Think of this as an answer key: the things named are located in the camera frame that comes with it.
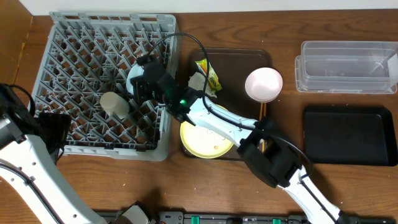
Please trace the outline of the pale green cup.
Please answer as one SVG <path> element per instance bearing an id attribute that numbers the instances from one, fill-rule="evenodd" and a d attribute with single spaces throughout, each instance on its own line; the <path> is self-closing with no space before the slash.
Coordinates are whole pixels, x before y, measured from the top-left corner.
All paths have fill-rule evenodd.
<path id="1" fill-rule="evenodd" d="M 128 102 L 115 92 L 106 92 L 99 102 L 108 115 L 116 115 L 119 119 L 124 119 L 129 114 Z"/>

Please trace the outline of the white tissue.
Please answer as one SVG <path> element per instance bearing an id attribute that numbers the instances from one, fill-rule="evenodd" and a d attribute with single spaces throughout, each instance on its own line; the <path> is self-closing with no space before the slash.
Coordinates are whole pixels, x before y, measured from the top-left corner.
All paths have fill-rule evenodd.
<path id="1" fill-rule="evenodd" d="M 195 73 L 190 77 L 190 79 L 189 79 L 189 81 L 188 81 L 188 86 L 189 86 L 190 88 L 193 88 L 193 89 L 198 90 L 198 91 L 200 91 L 200 90 L 203 89 L 204 84 L 205 84 L 205 76 L 204 76 L 204 74 L 199 73 L 199 72 L 195 72 Z M 217 98 L 216 91 L 214 91 L 214 90 L 211 88 L 209 82 L 206 84 L 205 93 L 206 93 L 208 96 L 212 97 L 212 98 Z"/>

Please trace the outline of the green orange snack wrapper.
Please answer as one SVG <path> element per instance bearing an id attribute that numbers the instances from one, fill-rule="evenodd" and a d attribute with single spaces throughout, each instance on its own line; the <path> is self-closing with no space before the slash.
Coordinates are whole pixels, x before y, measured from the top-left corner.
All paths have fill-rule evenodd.
<path id="1" fill-rule="evenodd" d="M 207 59 L 195 61 L 195 63 L 200 73 L 202 73 L 205 77 L 208 75 L 208 84 L 213 91 L 220 91 L 223 89 L 216 72 L 211 64 L 207 62 Z"/>

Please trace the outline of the pink bowl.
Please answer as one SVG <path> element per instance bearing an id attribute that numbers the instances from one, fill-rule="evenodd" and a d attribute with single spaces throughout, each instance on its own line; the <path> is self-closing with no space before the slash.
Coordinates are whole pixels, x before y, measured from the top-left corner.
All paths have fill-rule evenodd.
<path id="1" fill-rule="evenodd" d="M 281 74 L 268 67 L 251 72 L 245 81 L 245 90 L 250 98 L 260 103 L 268 103 L 276 99 L 283 87 Z"/>

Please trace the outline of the light blue bowl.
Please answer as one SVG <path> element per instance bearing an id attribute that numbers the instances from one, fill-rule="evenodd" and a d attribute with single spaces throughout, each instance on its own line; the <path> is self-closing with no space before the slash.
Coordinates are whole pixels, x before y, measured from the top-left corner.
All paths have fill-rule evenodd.
<path id="1" fill-rule="evenodd" d="M 136 82 L 143 77 L 144 69 L 140 66 L 135 64 L 129 71 L 126 81 L 126 90 L 131 95 L 136 94 Z"/>

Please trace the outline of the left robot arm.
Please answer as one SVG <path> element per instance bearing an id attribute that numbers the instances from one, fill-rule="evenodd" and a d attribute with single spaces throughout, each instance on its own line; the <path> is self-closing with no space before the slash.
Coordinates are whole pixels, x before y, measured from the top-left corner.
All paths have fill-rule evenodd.
<path id="1" fill-rule="evenodd" d="M 42 223 L 155 223 L 138 203 L 111 218 L 82 201 L 56 167 L 63 152 L 71 117 L 35 114 L 1 85 L 1 177 L 22 197 Z"/>

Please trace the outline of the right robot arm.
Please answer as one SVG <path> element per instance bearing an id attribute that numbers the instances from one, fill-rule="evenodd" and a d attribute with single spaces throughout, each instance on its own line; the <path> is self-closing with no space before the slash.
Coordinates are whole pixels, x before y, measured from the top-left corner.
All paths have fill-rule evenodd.
<path id="1" fill-rule="evenodd" d="M 329 202 L 309 178 L 304 154 L 270 120 L 238 116 L 214 104 L 204 90 L 182 87 L 154 60 L 134 65 L 127 76 L 133 95 L 165 105 L 179 122 L 207 128 L 231 141 L 249 170 L 263 183 L 284 190 L 310 223 L 349 223 L 344 211 Z"/>

